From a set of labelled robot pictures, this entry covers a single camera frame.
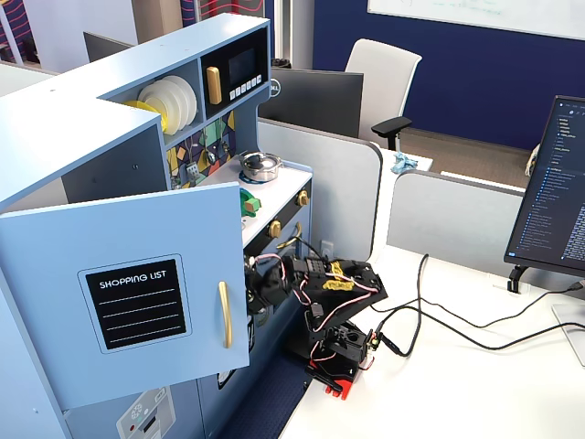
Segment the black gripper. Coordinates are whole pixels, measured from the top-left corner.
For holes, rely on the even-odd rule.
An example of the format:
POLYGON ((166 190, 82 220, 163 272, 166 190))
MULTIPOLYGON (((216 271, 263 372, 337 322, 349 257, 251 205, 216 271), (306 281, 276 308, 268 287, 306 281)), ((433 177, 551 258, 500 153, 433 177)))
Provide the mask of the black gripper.
POLYGON ((248 274, 248 313, 257 315, 270 305, 280 305, 290 294, 284 261, 275 263, 264 275, 248 274))

